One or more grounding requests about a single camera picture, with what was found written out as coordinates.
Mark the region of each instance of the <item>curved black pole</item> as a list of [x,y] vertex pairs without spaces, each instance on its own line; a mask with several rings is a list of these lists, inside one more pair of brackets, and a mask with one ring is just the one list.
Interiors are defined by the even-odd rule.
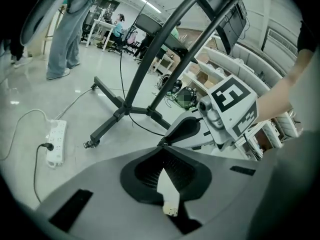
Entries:
[[148,107],[151,111],[154,111],[159,103],[162,101],[164,96],[166,96],[167,92],[172,88],[175,81],[184,71],[186,66],[190,63],[192,58],[196,55],[196,53],[201,49],[201,47],[205,44],[207,39],[211,37],[212,33],[219,26],[221,21],[226,17],[228,12],[236,6],[239,0],[231,0],[216,16],[216,18],[210,23],[210,25],[206,28],[204,32],[200,35],[198,40],[194,43],[190,51],[185,55],[185,57],[180,61],[180,63],[176,66],[175,70],[172,72],[169,79],[165,82],[158,95],[154,98],[151,105]]
[[164,44],[166,38],[170,35],[171,31],[174,29],[177,23],[196,2],[197,0],[184,0],[179,5],[179,7],[171,14],[169,19],[164,23],[159,33],[155,36],[132,80],[130,89],[124,102],[125,107],[130,108],[132,106],[138,89],[142,81],[144,80],[144,77],[147,74],[152,61],[160,50],[160,47]]

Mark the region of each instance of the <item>black metal stand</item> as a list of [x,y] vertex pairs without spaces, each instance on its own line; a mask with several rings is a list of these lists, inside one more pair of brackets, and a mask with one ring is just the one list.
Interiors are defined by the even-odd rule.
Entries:
[[158,93],[154,101],[148,108],[140,108],[140,107],[132,107],[132,103],[137,95],[139,87],[147,74],[147,71],[159,51],[161,45],[164,43],[166,38],[170,35],[172,29],[177,25],[178,21],[185,15],[185,13],[196,3],[197,0],[184,0],[181,5],[174,11],[174,13],[170,16],[170,18],[166,21],[163,27],[160,29],[158,34],[153,39],[149,49],[147,50],[139,68],[133,78],[129,91],[127,93],[126,99],[123,100],[119,96],[115,96],[113,92],[105,86],[98,77],[94,78],[94,85],[91,87],[93,90],[96,87],[99,87],[101,91],[112,101],[114,105],[118,107],[118,109],[114,112],[113,116],[108,119],[103,125],[101,125],[94,133],[90,136],[90,141],[84,143],[84,147],[94,148],[99,142],[100,138],[121,118],[124,116],[131,114],[145,114],[151,117],[154,121],[156,121],[159,125],[164,127],[165,129],[169,129],[170,124],[166,122],[162,115],[156,111],[156,107],[159,105],[160,101],[164,98],[167,92],[170,89],[170,86],[177,80],[179,75],[182,73],[184,68],[188,65],[190,61],[194,58],[197,51],[202,47],[205,41],[212,35],[214,30],[220,24],[220,22],[224,19],[226,14],[231,10],[239,0],[232,0],[230,3],[224,7],[220,13],[216,16],[215,20],[211,22],[209,27],[202,33],[200,38],[198,38],[197,42],[193,45],[192,49],[181,58],[181,62],[171,74],[171,77],[167,80],[165,85],[162,87],[161,91]]

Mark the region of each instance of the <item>white desk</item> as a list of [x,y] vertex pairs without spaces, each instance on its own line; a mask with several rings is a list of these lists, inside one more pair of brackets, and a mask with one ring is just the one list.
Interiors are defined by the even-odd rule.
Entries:
[[102,51],[104,52],[105,49],[106,49],[107,43],[108,43],[108,41],[110,39],[111,33],[112,33],[112,31],[114,30],[114,28],[116,26],[112,25],[112,24],[109,24],[109,23],[106,23],[106,22],[103,22],[103,21],[100,21],[98,19],[95,19],[94,23],[92,25],[89,37],[88,37],[88,41],[86,41],[86,45],[85,45],[86,48],[88,48],[88,46],[89,46],[89,42],[91,40],[91,36],[92,36],[92,33],[93,33],[94,28],[95,28],[96,25],[99,25],[99,28],[106,28],[106,29],[109,30],[109,34],[108,34],[108,36],[107,36],[107,38],[106,38],[106,40],[104,42],[104,46],[103,46],[103,49],[102,49]]
[[[165,60],[165,61],[168,61],[170,62],[169,65],[166,67],[166,70],[163,72],[159,69],[159,65],[161,64],[161,62]],[[156,72],[157,70],[161,71],[161,73],[163,73],[164,75],[168,73],[170,67],[172,66],[172,64],[174,63],[175,61],[172,60],[168,55],[164,55],[162,59],[159,60],[159,62],[155,65],[155,68],[153,70],[153,72]]]

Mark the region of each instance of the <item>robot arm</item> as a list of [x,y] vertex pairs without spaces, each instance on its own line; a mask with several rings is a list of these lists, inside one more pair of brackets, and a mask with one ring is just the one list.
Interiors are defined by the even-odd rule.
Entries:
[[198,148],[216,144],[223,151],[258,117],[257,94],[233,75],[210,88],[207,94],[197,108],[178,117],[160,145]]

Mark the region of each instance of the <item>light blue jeans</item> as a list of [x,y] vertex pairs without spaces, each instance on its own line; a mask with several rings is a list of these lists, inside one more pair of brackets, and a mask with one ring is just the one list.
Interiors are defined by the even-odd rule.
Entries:
[[68,0],[67,11],[53,34],[46,77],[61,77],[79,63],[82,25],[95,0]]

